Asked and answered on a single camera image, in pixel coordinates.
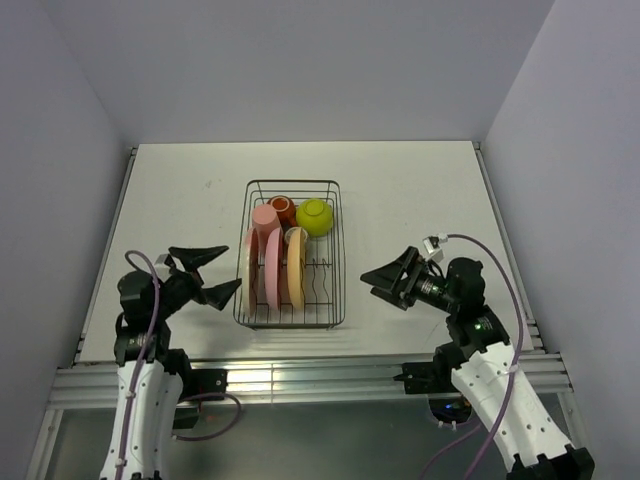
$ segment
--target white tabletop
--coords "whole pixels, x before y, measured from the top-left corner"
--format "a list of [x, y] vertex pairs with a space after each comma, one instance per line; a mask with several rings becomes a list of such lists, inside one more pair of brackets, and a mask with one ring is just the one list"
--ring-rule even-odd
[[[450, 341], [445, 314], [424, 304], [403, 312], [373, 297], [360, 275], [388, 263], [426, 235], [482, 240], [507, 271], [480, 168], [470, 142], [329, 142], [142, 145], [131, 172], [80, 356], [113, 360], [120, 312], [116, 284], [130, 270], [129, 249], [155, 259], [169, 246], [229, 245], [202, 269], [216, 284], [236, 276], [247, 182], [257, 178], [332, 179], [340, 184], [346, 244], [346, 317], [332, 330], [253, 331], [223, 312], [191, 303], [169, 320], [172, 348], [192, 359], [275, 359], [431, 353]], [[481, 260], [488, 304], [515, 338], [507, 289], [491, 259], [451, 240], [445, 262]], [[532, 348], [525, 329], [526, 350]]]

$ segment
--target orange cup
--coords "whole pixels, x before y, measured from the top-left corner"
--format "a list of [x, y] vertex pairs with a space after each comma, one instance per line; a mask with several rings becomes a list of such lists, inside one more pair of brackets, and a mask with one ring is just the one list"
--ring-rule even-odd
[[268, 203], [264, 205], [258, 205], [253, 209], [251, 214], [251, 223], [253, 228], [258, 232], [258, 247], [260, 254], [264, 255], [267, 249], [267, 242], [269, 241], [269, 235], [276, 228], [281, 228], [280, 220], [278, 220], [278, 212]]
[[285, 227], [297, 227], [296, 222], [296, 206], [289, 197], [284, 195], [278, 195], [277, 197], [270, 198], [267, 202], [278, 213], [278, 220], [280, 224]]

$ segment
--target cable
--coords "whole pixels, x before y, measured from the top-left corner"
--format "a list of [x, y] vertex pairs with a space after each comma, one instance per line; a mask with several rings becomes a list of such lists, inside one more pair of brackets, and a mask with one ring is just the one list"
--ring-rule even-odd
[[124, 258], [136, 270], [142, 271], [140, 267], [138, 267], [133, 260], [131, 260], [131, 256], [136, 255], [140, 257], [144, 263], [147, 264], [149, 268], [149, 273], [151, 274], [151, 278], [153, 279], [153, 311], [151, 313], [151, 321], [149, 322], [149, 328], [147, 329], [147, 334], [144, 339], [144, 344], [140, 349], [140, 353], [138, 353], [138, 358], [136, 359], [136, 364], [133, 367], [133, 374], [131, 375], [131, 383], [129, 384], [129, 392], [130, 394], [125, 403], [124, 407], [124, 418], [122, 420], [122, 434], [120, 435], [120, 449], [118, 450], [118, 463], [116, 464], [116, 478], [115, 480], [122, 480], [122, 474], [124, 470], [124, 466], [126, 464], [125, 455], [127, 453], [127, 439], [129, 437], [129, 426], [131, 423], [131, 412], [133, 410], [133, 399], [135, 398], [135, 388], [138, 383], [138, 377], [140, 376], [140, 371], [142, 370], [142, 366], [144, 364], [144, 355], [149, 347], [149, 342], [151, 341], [151, 335], [153, 333], [153, 329], [156, 325], [156, 320], [158, 318], [158, 308], [160, 306], [160, 280], [158, 280], [158, 274], [156, 269], [151, 263], [151, 260], [142, 252], [138, 250], [129, 250], [124, 254]]
[[[507, 289], [509, 290], [509, 295], [511, 295], [511, 301], [513, 302], [513, 306], [516, 310], [516, 317], [518, 318], [518, 341], [514, 349], [513, 359], [511, 360], [511, 367], [514, 367], [515, 365], [518, 364], [518, 360], [520, 360], [520, 355], [522, 354], [522, 344], [524, 343], [524, 324], [522, 321], [522, 313], [520, 312], [520, 307], [518, 305], [518, 297], [516, 296], [516, 292], [513, 288], [513, 285], [511, 285], [511, 281], [509, 280], [509, 277], [507, 276], [507, 272], [503, 268], [498, 258], [493, 254], [493, 252], [489, 250], [489, 248], [481, 241], [476, 240], [475, 238], [470, 237], [468, 235], [464, 235], [460, 233], [450, 234], [449, 238], [460, 238], [463, 240], [467, 240], [471, 243], [475, 243], [482, 250], [484, 250], [487, 255], [491, 257], [491, 260], [493, 260], [493, 262], [496, 264], [496, 267], [498, 267], [498, 270], [500, 271], [500, 274], [502, 275], [502, 278], [504, 279], [504, 282], [507, 285]], [[504, 400], [502, 401], [502, 405], [500, 406], [500, 410], [498, 411], [498, 416], [496, 417], [496, 421], [491, 427], [491, 430], [489, 431], [489, 435], [487, 435], [487, 438], [485, 438], [484, 442], [482, 443], [480, 450], [478, 450], [478, 453], [476, 453], [476, 456], [473, 459], [473, 462], [471, 462], [471, 465], [469, 465], [469, 467], [467, 468], [467, 471], [464, 474], [464, 480], [467, 480], [469, 477], [471, 477], [471, 475], [473, 474], [473, 471], [476, 469], [476, 467], [480, 463], [480, 460], [482, 460], [482, 457], [484, 456], [486, 451], [489, 449], [489, 445], [491, 445], [491, 443], [493, 442], [493, 437], [495, 437], [496, 433], [498, 433], [500, 424], [502, 423], [502, 420], [504, 420], [504, 417], [507, 413], [507, 407], [509, 406], [509, 401], [511, 400], [511, 395], [513, 394], [514, 383], [515, 383], [515, 375], [514, 375], [513, 368], [511, 368], [509, 372], [509, 380], [507, 382], [507, 391], [505, 392]]]
[[238, 400], [236, 396], [231, 395], [230, 393], [201, 393], [198, 395], [193, 395], [192, 397], [187, 397], [183, 400], [183, 402], [212, 400], [214, 398], [228, 398], [229, 400], [233, 400], [235, 402], [236, 414], [231, 419], [231, 421], [224, 428], [221, 428], [216, 432], [202, 435], [201, 437], [183, 437], [182, 435], [174, 435], [174, 438], [176, 440], [181, 440], [183, 442], [201, 442], [203, 440], [211, 440], [212, 438], [219, 437], [223, 433], [228, 432], [238, 423], [242, 414], [242, 405], [240, 404], [240, 400]]
[[431, 468], [431, 466], [434, 463], [436, 463], [436, 460], [438, 460], [441, 456], [443, 456], [449, 450], [452, 450], [453, 448], [457, 447], [458, 445], [460, 445], [464, 441], [466, 441], [469, 438], [471, 438], [474, 434], [476, 434], [477, 432], [480, 431], [480, 427], [482, 427], [482, 423], [478, 423], [478, 425], [476, 425], [476, 427], [473, 430], [471, 430], [470, 432], [465, 433], [463, 436], [461, 436], [460, 438], [456, 439], [455, 441], [451, 442], [449, 445], [447, 445], [446, 447], [444, 447], [440, 451], [438, 451], [438, 453], [436, 453], [433, 457], [431, 457], [431, 459], [424, 466], [424, 468], [420, 472], [420, 476], [418, 477], [418, 479], [422, 480], [424, 478], [424, 476], [427, 474], [427, 471]]

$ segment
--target white wall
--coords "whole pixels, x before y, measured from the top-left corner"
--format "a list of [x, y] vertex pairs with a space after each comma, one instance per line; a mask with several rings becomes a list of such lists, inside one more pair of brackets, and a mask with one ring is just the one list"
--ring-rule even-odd
[[640, 4], [556, 0], [484, 144], [542, 333], [611, 478], [640, 451]]
[[41, 0], [135, 142], [485, 137], [553, 0]]
[[0, 2], [0, 478], [23, 478], [93, 286], [126, 152], [33, 0]]

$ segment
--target dish rack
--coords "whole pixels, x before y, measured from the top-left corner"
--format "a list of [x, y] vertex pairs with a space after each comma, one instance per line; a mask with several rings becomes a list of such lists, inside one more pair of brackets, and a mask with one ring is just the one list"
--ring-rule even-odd
[[[320, 198], [333, 210], [333, 228], [322, 237], [309, 237], [306, 242], [304, 309], [293, 308], [286, 285], [280, 285], [280, 310], [269, 307], [264, 289], [264, 258], [258, 260], [257, 303], [249, 317], [242, 308], [242, 293], [237, 291], [233, 303], [233, 317], [245, 327], [258, 329], [330, 329], [340, 325], [345, 317], [346, 255], [340, 185], [333, 180], [252, 180], [247, 184], [240, 226], [237, 278], [240, 278], [242, 243], [251, 227], [253, 209], [274, 196], [285, 195], [296, 204]], [[281, 278], [287, 276], [286, 255]]]

